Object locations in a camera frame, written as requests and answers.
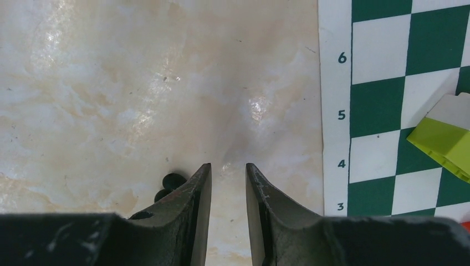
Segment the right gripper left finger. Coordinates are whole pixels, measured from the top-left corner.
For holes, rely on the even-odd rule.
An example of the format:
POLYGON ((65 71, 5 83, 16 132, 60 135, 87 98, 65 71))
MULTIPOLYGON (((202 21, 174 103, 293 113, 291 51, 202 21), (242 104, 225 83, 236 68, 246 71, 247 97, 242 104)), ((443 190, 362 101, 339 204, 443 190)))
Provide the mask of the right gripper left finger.
POLYGON ((1 215, 2 265, 204 265, 211 164, 124 218, 116 213, 1 215))

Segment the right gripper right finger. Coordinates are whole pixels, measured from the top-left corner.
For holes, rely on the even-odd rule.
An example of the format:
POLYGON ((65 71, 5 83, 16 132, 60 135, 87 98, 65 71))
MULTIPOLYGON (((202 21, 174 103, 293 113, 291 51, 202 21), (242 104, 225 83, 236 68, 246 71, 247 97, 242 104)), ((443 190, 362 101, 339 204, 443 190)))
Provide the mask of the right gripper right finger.
POLYGON ((448 218, 325 217, 246 165, 253 265, 468 265, 469 232, 448 218))

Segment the black earbud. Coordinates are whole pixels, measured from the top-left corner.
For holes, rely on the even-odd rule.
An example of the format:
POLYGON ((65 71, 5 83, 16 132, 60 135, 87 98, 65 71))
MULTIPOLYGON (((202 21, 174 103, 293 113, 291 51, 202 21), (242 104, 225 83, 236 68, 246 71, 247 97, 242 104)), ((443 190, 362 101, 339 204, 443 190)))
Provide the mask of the black earbud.
POLYGON ((187 179, 180 175, 179 173, 169 173, 162 180, 162 189, 154 197, 154 202, 158 202, 160 199, 164 198, 174 190, 178 189, 180 186, 185 184, 187 179))

